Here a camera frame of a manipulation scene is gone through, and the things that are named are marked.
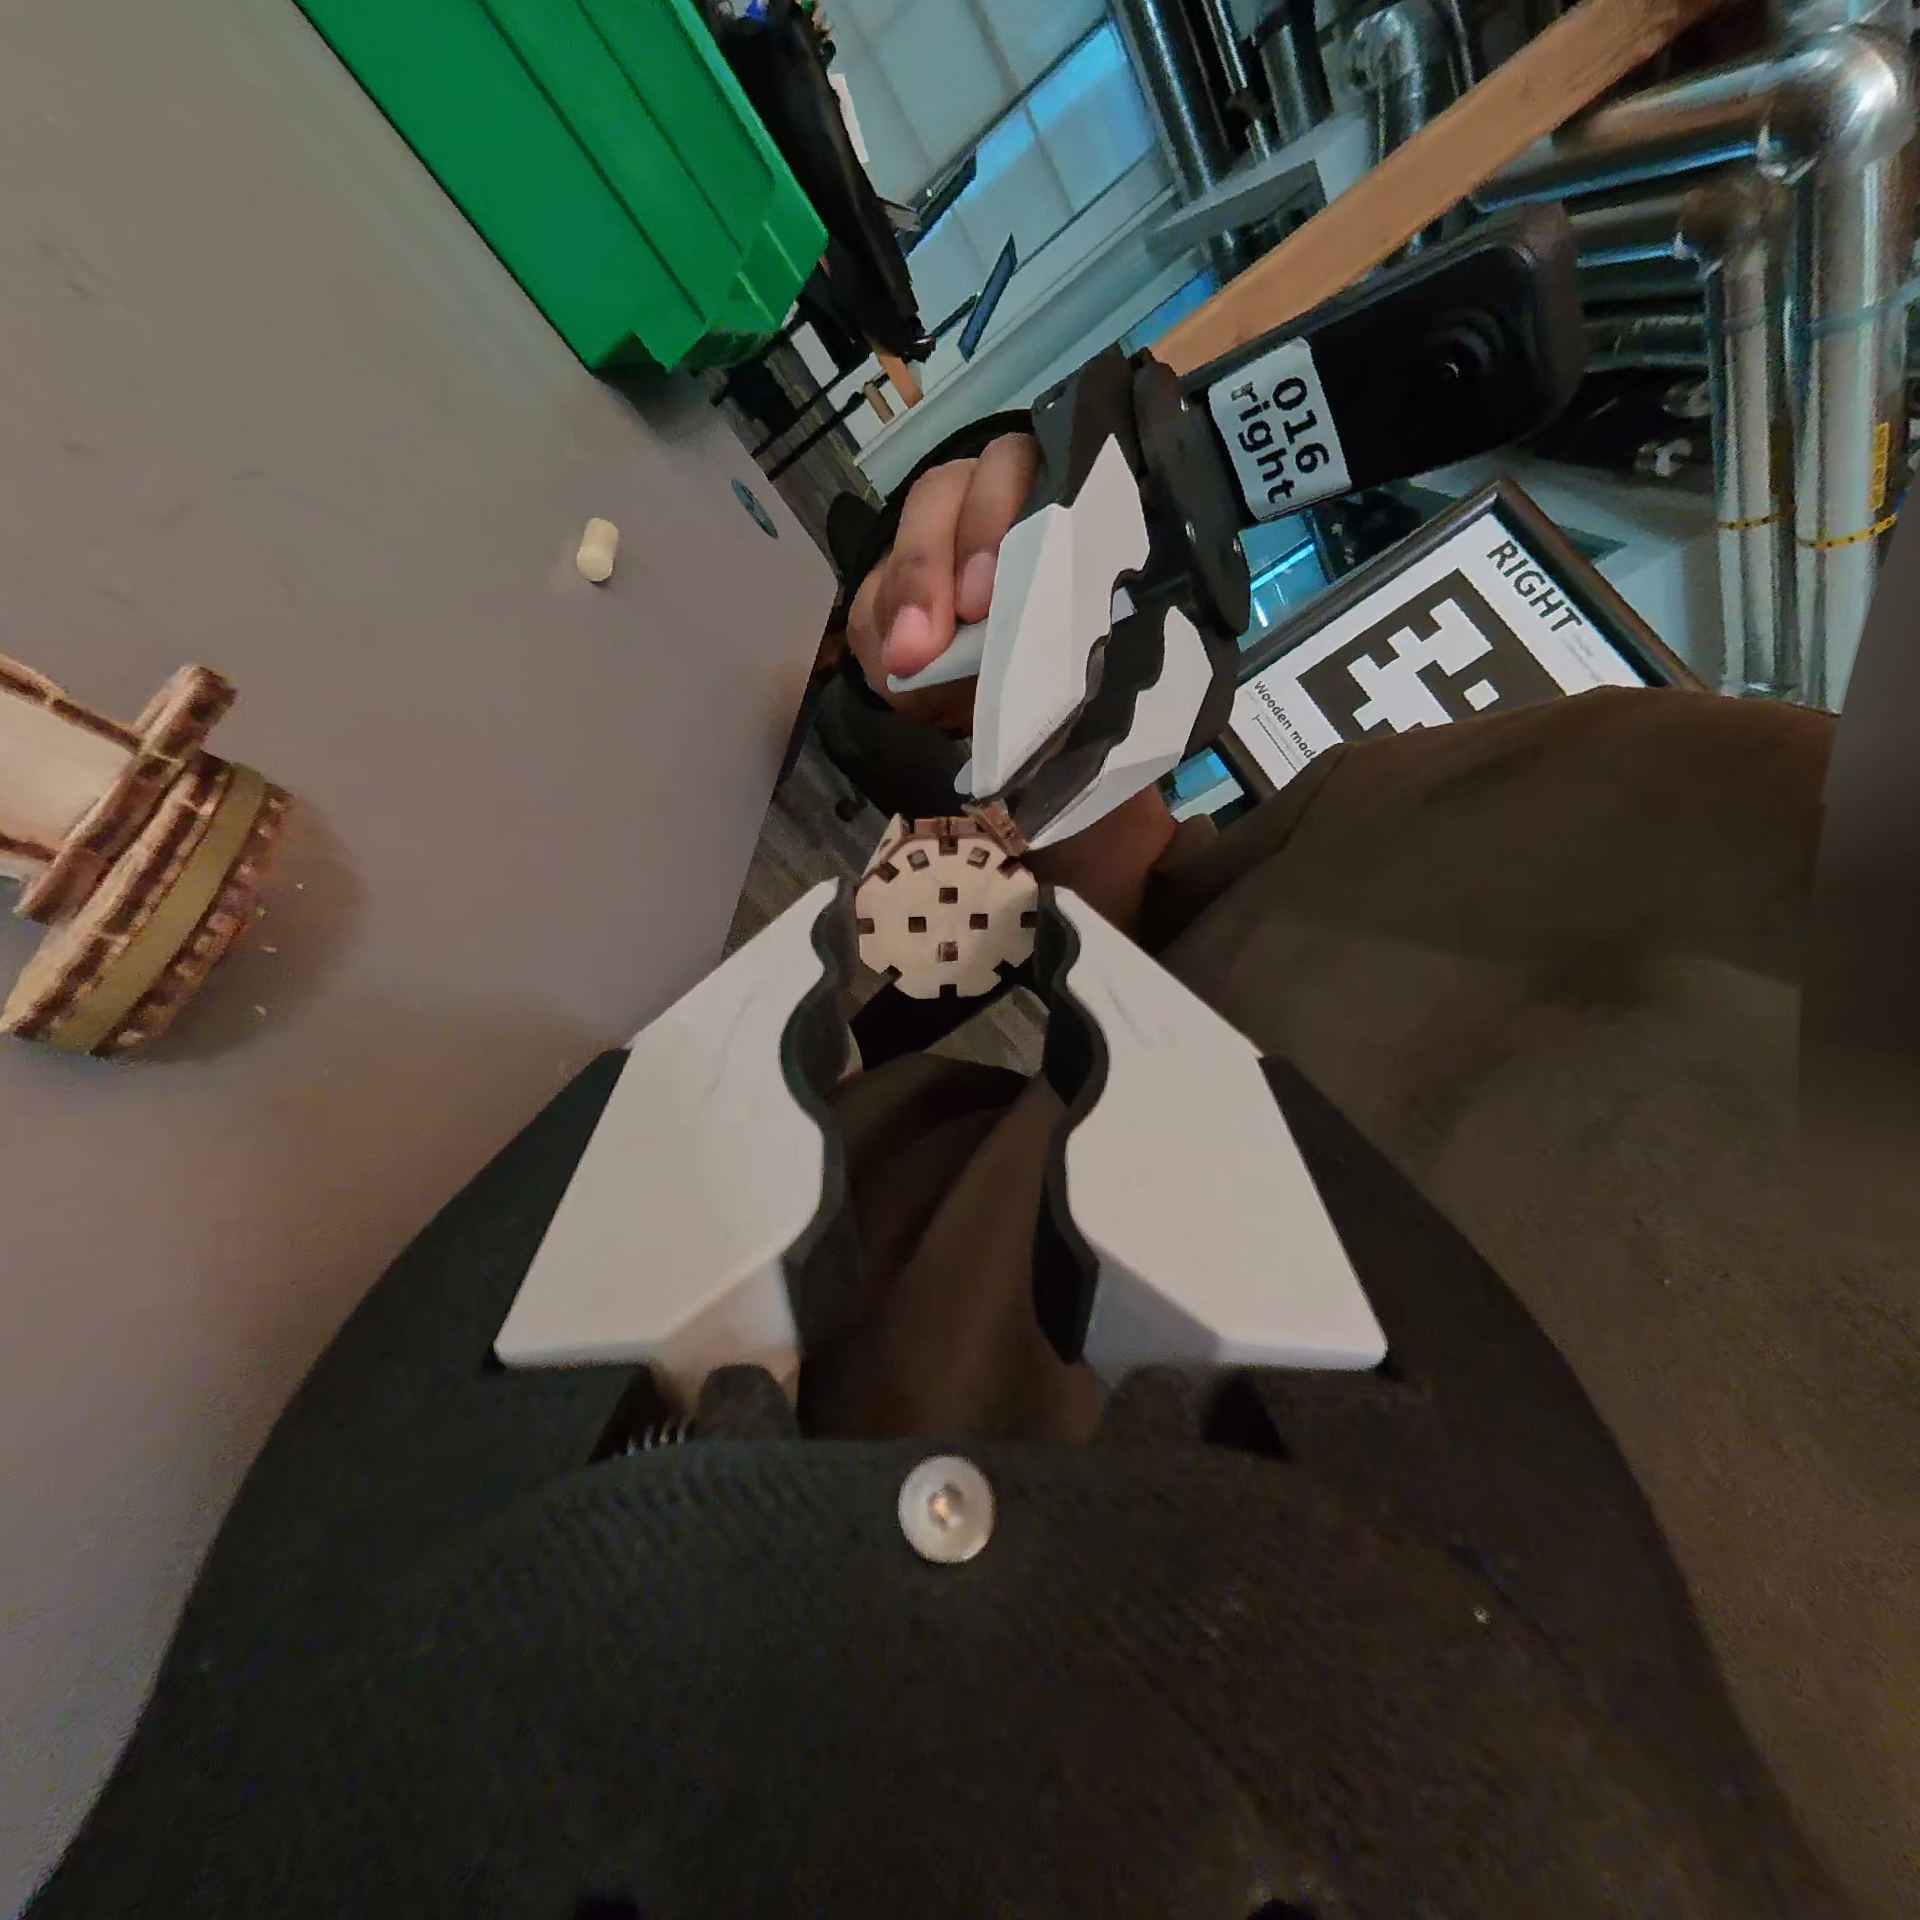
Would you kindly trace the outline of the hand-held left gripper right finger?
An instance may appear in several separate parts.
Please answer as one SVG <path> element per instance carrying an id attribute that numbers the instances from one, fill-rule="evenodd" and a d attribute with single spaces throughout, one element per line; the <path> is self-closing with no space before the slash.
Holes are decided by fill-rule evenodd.
<path id="1" fill-rule="evenodd" d="M 1068 890 L 1035 946 L 1047 1141 L 1034 1285 L 1068 1363 L 1369 1371 L 1386 1333 L 1259 1048 Z"/>

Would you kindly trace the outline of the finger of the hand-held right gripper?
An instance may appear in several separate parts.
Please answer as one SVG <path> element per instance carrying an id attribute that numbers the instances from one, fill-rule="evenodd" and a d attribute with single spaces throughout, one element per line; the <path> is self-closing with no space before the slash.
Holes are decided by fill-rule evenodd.
<path id="1" fill-rule="evenodd" d="M 1135 717 L 1108 748 L 1090 784 L 1044 827 L 1031 847 L 1054 847 L 1102 822 L 1147 787 L 1159 784 L 1188 755 L 1188 741 L 1217 684 L 1204 635 L 1183 607 L 1163 615 L 1159 676 L 1136 698 Z"/>
<path id="2" fill-rule="evenodd" d="M 976 671 L 971 800 L 1010 794 L 1086 708 L 1113 591 L 1147 557 L 1139 480 L 1115 438 L 1071 503 L 1034 512 L 1002 541 Z"/>

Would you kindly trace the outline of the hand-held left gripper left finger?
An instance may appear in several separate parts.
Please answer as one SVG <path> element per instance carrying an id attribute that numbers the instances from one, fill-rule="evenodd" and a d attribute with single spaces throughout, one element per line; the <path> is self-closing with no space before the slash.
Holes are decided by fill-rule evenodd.
<path id="1" fill-rule="evenodd" d="M 858 1268 L 830 1111 L 852 1066 L 848 883 L 826 880 L 628 1045 L 495 1356 L 638 1365 L 672 1404 L 750 1365 L 794 1395 Z"/>

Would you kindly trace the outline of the wooden gear wheel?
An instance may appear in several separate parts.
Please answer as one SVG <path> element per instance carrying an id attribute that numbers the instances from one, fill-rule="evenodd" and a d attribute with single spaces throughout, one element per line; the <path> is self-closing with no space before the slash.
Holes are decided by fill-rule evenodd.
<path id="1" fill-rule="evenodd" d="M 894 816 L 856 899 L 860 962 L 912 1000 L 984 1000 L 1031 959 L 1040 880 L 969 816 Z"/>

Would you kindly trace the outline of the grey desk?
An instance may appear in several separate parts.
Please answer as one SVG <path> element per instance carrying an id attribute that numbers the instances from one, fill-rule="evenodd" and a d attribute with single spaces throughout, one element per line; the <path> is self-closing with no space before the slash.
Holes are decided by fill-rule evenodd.
<path id="1" fill-rule="evenodd" d="M 4 1042 L 14 1916 L 313 1357 L 716 959 L 832 576 L 697 390 L 575 362 L 292 4 L 4 4 L 2 83 L 4 654 L 118 717 L 211 666 L 212 749 L 295 795 L 166 1042 Z"/>

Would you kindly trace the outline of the person's right hand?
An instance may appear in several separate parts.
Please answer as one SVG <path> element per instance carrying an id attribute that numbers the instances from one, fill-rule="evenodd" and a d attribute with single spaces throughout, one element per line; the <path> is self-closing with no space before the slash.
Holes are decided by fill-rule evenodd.
<path id="1" fill-rule="evenodd" d="M 992 607 L 1002 541 L 1035 485 L 1040 445 L 1017 430 L 978 455 L 924 470 L 904 493 L 891 541 L 848 613 L 858 674 L 886 703 L 946 736 L 969 736 L 974 682 L 904 690 L 945 659 L 961 627 Z"/>

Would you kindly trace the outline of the wooden beam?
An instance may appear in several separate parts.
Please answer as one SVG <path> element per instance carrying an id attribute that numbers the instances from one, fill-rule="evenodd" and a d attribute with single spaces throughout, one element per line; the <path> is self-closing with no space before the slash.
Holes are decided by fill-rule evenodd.
<path id="1" fill-rule="evenodd" d="M 1188 376 L 1343 294 L 1718 8 L 1718 2 L 1572 7 L 1161 336 L 1155 355 Z"/>

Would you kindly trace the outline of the framed marker sign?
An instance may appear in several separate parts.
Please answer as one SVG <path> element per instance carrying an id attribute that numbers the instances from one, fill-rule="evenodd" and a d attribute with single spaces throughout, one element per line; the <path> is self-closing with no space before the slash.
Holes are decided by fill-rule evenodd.
<path id="1" fill-rule="evenodd" d="M 1310 760 L 1599 688 L 1704 690 L 1524 490 L 1500 477 L 1257 622 L 1188 810 L 1230 821 Z"/>

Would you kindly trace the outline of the large paned window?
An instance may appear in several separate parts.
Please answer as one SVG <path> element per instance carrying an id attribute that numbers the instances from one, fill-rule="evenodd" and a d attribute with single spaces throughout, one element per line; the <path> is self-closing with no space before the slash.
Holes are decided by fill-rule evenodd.
<path id="1" fill-rule="evenodd" d="M 1096 328 L 1129 327 L 1167 279 L 1146 230 L 1170 205 L 1161 132 L 1108 4 L 832 2 L 832 74 L 851 96 L 872 182 L 931 204 L 969 184 L 916 239 L 907 270 L 927 324 L 986 291 L 1007 245 L 1015 275 L 974 356 L 945 338 L 927 396 L 986 381 L 1010 352 L 1096 302 Z"/>

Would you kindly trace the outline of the green plastic bin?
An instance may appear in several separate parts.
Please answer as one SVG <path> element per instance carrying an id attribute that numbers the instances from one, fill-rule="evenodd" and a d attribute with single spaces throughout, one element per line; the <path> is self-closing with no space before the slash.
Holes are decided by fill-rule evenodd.
<path id="1" fill-rule="evenodd" d="M 688 2 L 303 2 L 593 373 L 752 358 L 827 251 Z"/>

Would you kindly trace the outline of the group of silver duct pipes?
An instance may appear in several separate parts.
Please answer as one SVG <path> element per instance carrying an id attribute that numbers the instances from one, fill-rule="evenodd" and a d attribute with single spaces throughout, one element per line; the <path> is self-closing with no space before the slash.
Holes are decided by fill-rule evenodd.
<path id="1" fill-rule="evenodd" d="M 1834 706 L 1904 490 L 1916 52 L 1904 4 L 1762 11 L 1760 55 L 1610 86 L 1460 204 L 1636 187 L 1601 232 L 1697 264 L 1727 684 Z"/>

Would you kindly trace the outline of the wooden model frame assembly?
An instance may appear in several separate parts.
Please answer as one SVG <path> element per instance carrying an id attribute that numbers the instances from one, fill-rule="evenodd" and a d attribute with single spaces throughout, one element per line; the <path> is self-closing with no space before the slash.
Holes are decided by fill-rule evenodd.
<path id="1" fill-rule="evenodd" d="M 2 659 L 2 874 L 41 933 L 4 998 L 7 1038 L 123 1058 L 255 919 L 291 795 L 209 749 L 234 699 L 188 663 L 118 723 Z"/>

